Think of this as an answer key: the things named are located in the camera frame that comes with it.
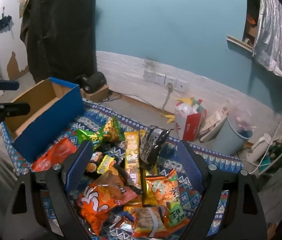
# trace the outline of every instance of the black cloth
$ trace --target black cloth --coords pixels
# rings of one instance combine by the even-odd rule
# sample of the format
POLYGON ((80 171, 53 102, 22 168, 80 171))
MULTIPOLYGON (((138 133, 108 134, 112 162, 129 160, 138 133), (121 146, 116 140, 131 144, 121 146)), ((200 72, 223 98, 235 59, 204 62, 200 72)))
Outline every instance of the black cloth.
POLYGON ((36 83, 49 77, 75 82, 94 71, 93 0, 29 0, 21 40, 36 83))
POLYGON ((11 19, 12 17, 10 15, 4 16, 2 17, 2 19, 0 19, 0 31, 4 29, 5 27, 9 26, 11 19))

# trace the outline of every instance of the black snack package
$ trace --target black snack package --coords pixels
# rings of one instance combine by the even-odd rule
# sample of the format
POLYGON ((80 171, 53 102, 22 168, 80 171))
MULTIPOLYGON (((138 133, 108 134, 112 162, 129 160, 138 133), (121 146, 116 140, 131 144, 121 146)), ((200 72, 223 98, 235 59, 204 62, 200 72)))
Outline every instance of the black snack package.
POLYGON ((97 179, 100 175, 104 174, 112 167, 116 169, 124 169, 124 159, 118 156, 111 157, 102 152, 95 152, 87 165, 86 174, 89 177, 97 179))
POLYGON ((162 144, 168 138, 170 130, 150 126, 145 135, 141 136, 140 166, 145 170, 151 170, 156 164, 162 144))

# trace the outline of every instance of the power outlet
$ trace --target power outlet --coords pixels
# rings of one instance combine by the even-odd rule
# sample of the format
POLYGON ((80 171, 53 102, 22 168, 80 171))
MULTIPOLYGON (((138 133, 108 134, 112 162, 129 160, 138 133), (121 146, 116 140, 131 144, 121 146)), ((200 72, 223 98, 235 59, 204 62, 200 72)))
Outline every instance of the power outlet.
POLYGON ((148 69, 144 70, 143 78, 146 81, 154 82, 154 77, 155 77, 155 72, 154 71, 151 71, 151 70, 148 70, 148 69))
POLYGON ((164 85, 167 87, 167 84, 171 83, 172 87, 175 88, 176 82, 177 82, 177 79, 170 77, 170 76, 166 76, 164 85))
POLYGON ((175 84, 175 89, 181 92, 188 91, 188 83, 184 80, 178 79, 175 84))
POLYGON ((154 82, 156 84, 164 86, 165 77, 166 77, 166 75, 163 75, 163 74, 160 74, 160 73, 155 73, 154 82))

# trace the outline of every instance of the blue wall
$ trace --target blue wall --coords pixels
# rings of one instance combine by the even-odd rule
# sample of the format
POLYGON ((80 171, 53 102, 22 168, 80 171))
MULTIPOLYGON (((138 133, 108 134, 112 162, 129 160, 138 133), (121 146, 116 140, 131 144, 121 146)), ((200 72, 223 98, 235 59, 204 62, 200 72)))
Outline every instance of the blue wall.
POLYGON ((282 78, 226 41, 243 36, 246 0, 97 0, 96 49, 169 64, 282 114, 282 78))

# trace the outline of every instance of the black speaker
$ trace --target black speaker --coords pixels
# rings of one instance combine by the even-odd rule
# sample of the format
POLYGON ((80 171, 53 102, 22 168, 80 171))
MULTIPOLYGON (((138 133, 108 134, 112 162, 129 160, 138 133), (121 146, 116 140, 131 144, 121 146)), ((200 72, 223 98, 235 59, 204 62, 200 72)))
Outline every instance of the black speaker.
POLYGON ((86 75, 81 75, 76 78, 76 81, 79 86, 88 94, 96 92, 106 84, 105 76, 101 72, 96 72, 89 78, 86 77, 86 75))

